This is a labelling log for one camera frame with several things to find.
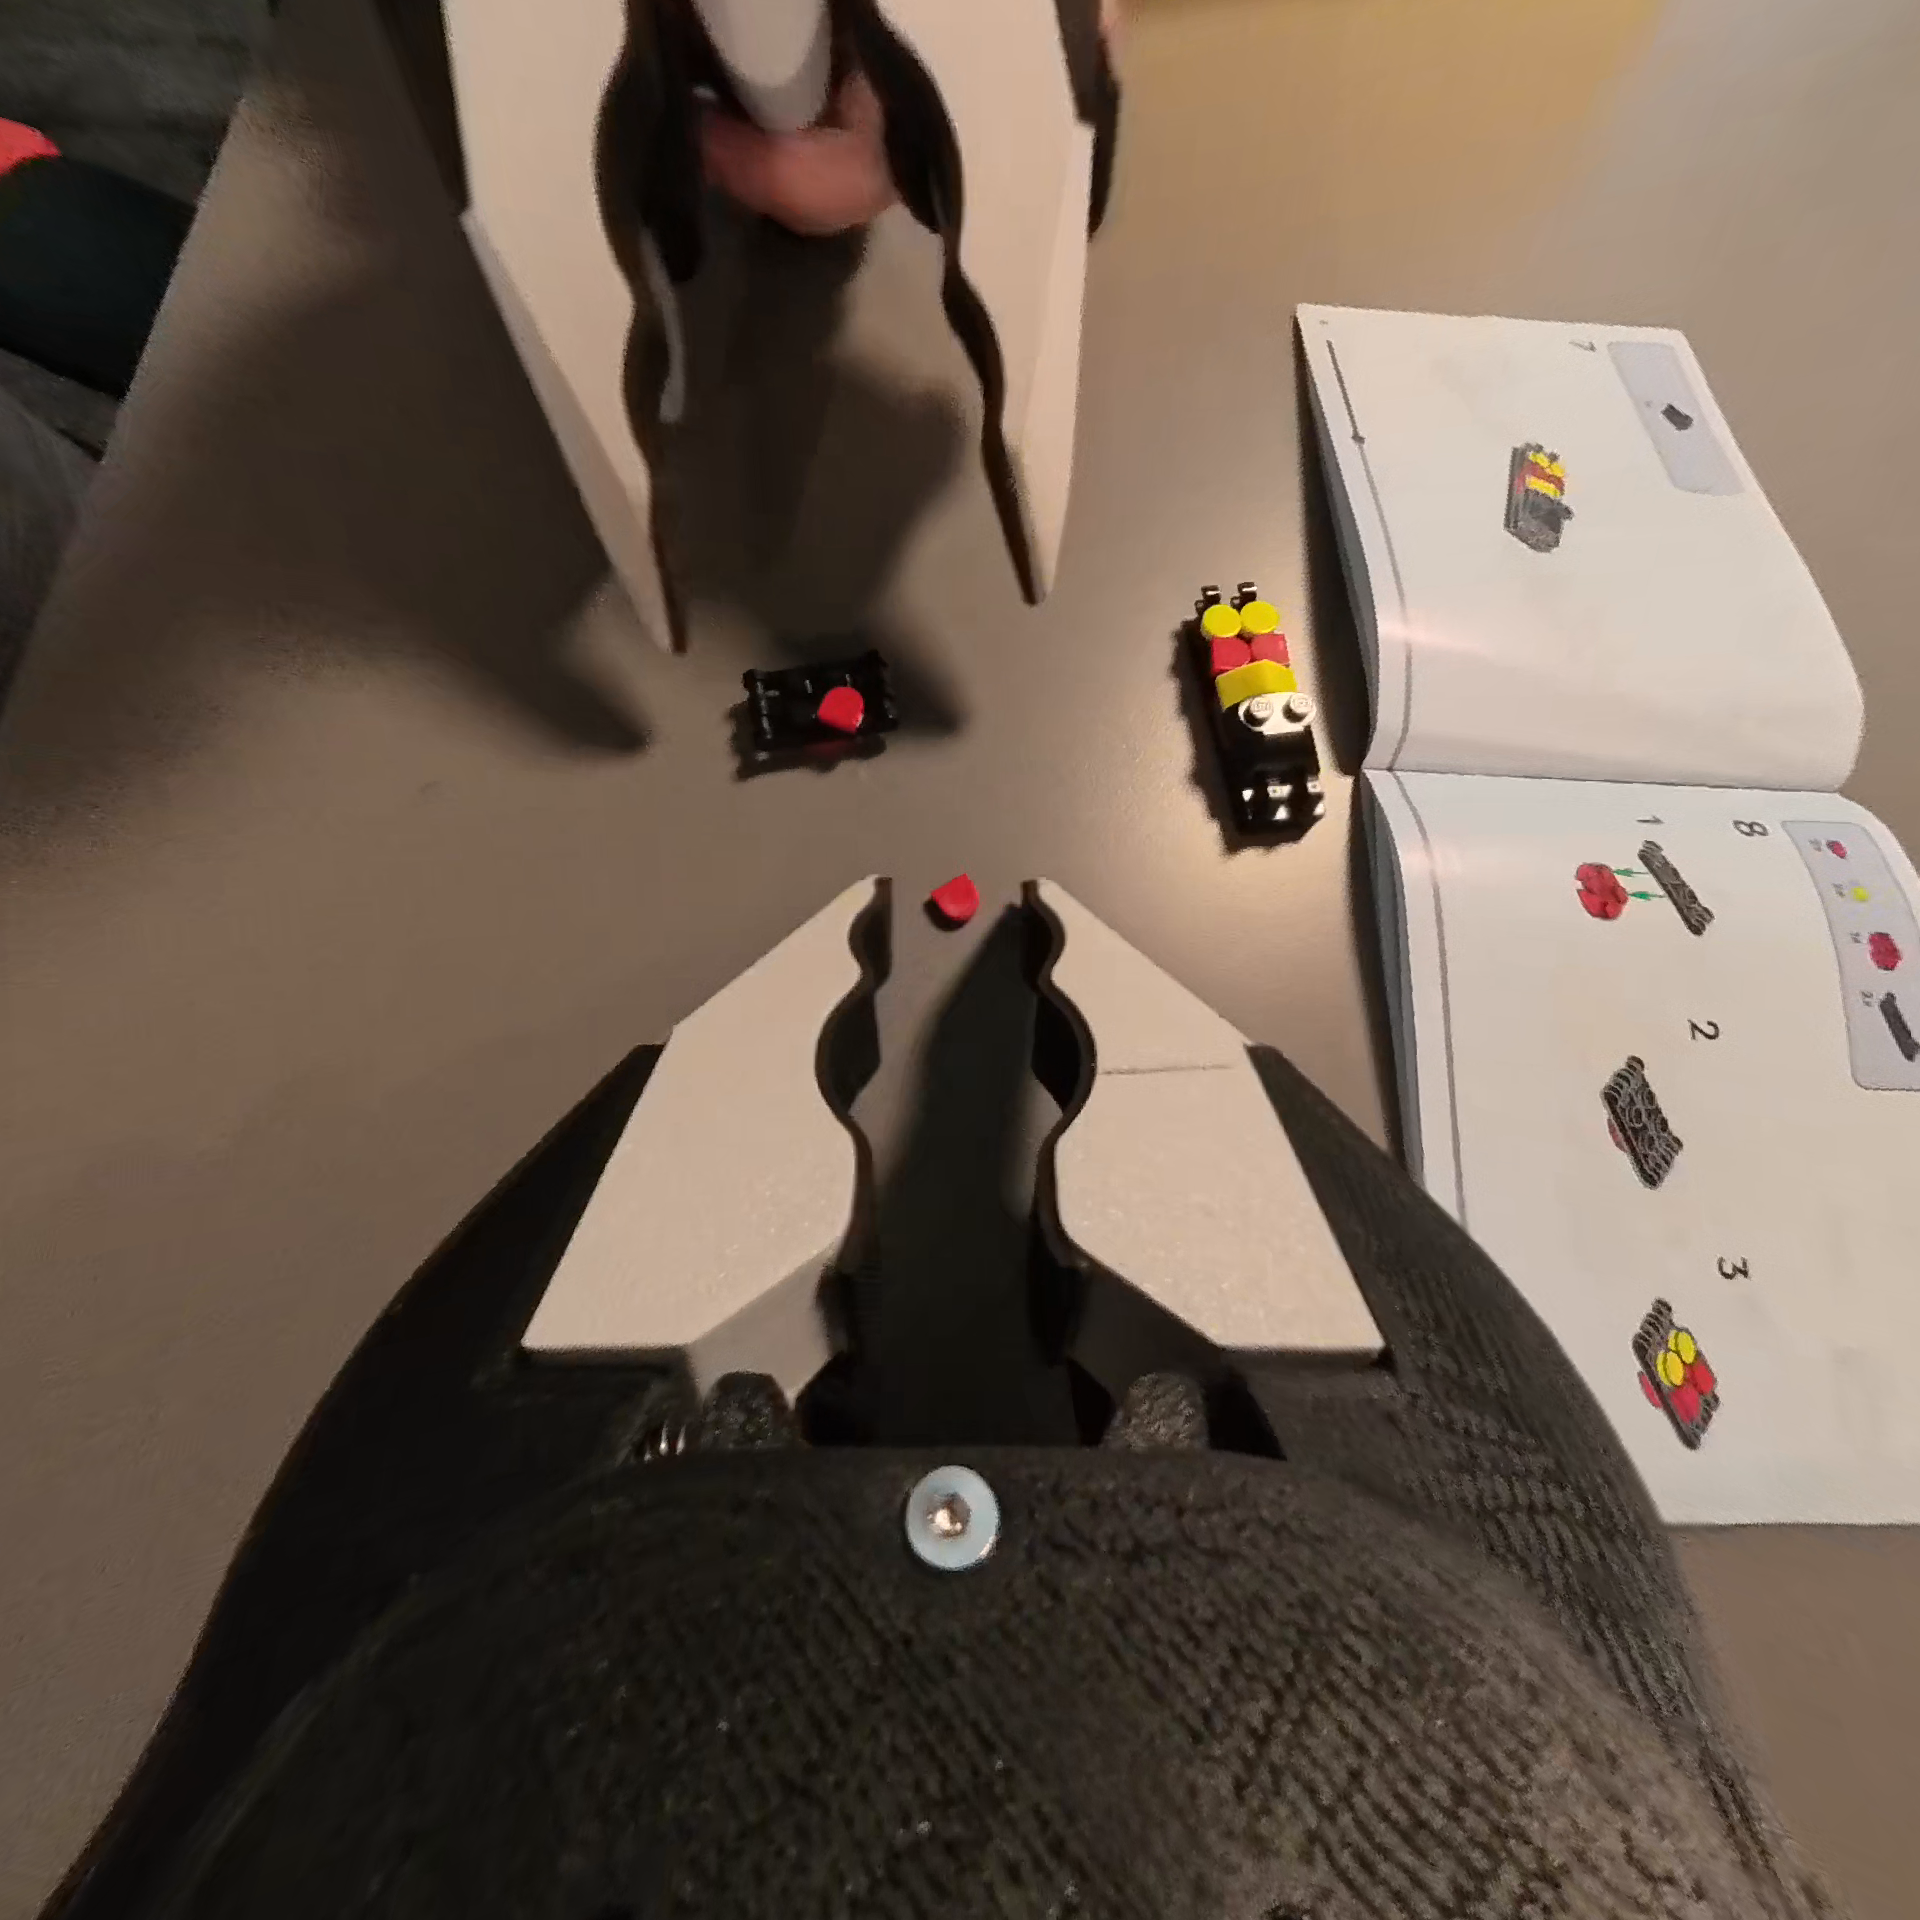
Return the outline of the white instruction booklet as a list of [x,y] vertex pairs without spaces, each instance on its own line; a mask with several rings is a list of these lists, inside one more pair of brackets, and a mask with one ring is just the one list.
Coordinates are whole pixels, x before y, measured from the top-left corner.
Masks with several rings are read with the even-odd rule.
[[1677,1526],[1918,1518],[1918,891],[1662,328],[1295,312],[1410,1173]]

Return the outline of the black lego plate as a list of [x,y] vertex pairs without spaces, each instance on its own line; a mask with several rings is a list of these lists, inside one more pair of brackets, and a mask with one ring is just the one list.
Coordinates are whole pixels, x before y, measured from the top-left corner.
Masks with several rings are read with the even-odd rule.
[[[834,683],[857,685],[866,697],[868,717],[860,737],[834,737],[813,725],[813,709]],[[822,770],[871,760],[898,729],[892,666],[874,650],[778,668],[750,668],[740,685],[734,740],[736,768],[743,777],[797,768]]]

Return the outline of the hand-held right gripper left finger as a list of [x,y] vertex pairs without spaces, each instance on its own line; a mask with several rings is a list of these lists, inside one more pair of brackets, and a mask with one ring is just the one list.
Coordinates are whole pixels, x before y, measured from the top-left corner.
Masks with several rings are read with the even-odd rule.
[[545,1362],[817,1376],[872,1248],[894,899],[855,880],[677,1021],[520,1333]]

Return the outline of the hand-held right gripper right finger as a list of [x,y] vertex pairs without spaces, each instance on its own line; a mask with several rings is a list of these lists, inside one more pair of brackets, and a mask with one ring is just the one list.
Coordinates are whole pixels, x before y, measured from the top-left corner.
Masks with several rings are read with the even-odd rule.
[[1385,1338],[1266,1092],[1252,1042],[1055,880],[1034,1194],[1070,1362],[1375,1362]]

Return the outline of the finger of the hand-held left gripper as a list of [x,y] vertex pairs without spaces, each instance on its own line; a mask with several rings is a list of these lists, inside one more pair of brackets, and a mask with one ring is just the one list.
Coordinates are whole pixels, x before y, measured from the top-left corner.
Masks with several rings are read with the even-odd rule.
[[629,51],[620,2],[450,2],[461,226],[566,476],[639,632],[684,648],[655,488],[629,403],[639,317],[602,210],[602,109]]
[[1046,2],[900,2],[933,92],[943,308],[981,388],[981,465],[1023,601],[1046,598],[1072,492],[1095,133]]

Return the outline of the person's left hand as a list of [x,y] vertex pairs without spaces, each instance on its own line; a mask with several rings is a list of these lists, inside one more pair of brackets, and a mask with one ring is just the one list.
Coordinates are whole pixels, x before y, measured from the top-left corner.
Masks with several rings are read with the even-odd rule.
[[857,72],[842,76],[822,118],[797,133],[704,107],[702,158],[711,188],[800,235],[864,228],[898,201],[882,107]]

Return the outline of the black yellow red lego model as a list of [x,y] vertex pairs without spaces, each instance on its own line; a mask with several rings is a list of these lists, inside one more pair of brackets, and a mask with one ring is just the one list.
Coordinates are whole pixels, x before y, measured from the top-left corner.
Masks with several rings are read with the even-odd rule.
[[1303,838],[1325,817],[1325,788],[1317,701],[1280,609],[1252,581],[1209,584],[1186,632],[1231,829],[1270,844]]

